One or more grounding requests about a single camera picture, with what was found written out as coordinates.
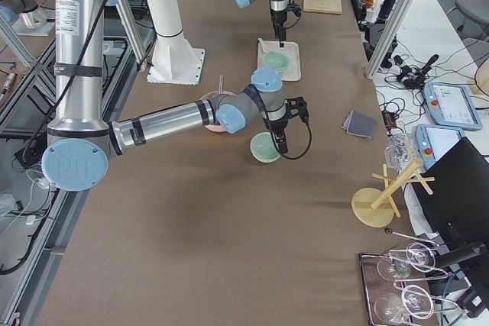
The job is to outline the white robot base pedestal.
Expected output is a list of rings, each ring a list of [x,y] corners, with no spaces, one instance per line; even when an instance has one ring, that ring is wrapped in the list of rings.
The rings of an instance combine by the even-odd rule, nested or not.
[[[148,82],[195,86],[204,49],[193,48],[183,33],[177,0],[147,0],[157,35]]]

